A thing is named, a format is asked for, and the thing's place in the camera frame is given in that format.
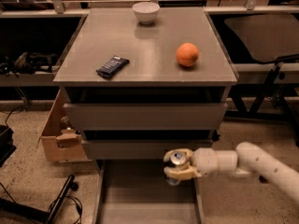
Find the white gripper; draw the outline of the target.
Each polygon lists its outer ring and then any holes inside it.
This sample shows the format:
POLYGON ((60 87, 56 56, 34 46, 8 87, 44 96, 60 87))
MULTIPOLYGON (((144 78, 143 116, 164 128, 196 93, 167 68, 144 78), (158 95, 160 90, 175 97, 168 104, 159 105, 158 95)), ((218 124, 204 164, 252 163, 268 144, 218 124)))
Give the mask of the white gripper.
POLYGON ((179 148, 167 151, 164 162, 173 164, 185 164, 191 159, 194 167, 179 170, 165 167, 167 177, 176 180, 190 180, 202 176, 216 176, 221 173, 232 173, 236 170, 237 154, 233 150, 214 150, 212 148, 198 148, 192 154, 187 148, 179 148))

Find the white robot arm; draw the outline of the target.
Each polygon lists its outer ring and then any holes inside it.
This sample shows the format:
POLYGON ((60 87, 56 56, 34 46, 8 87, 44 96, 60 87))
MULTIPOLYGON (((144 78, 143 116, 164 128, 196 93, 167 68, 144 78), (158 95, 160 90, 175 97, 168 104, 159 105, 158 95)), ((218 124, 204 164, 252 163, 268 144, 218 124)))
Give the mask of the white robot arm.
POLYGON ((174 183, 220 174, 236 178, 259 175, 299 204, 299 173, 250 142, 238 144, 235 150, 173 149, 164 154, 164 162, 171 163, 164 173, 174 183))

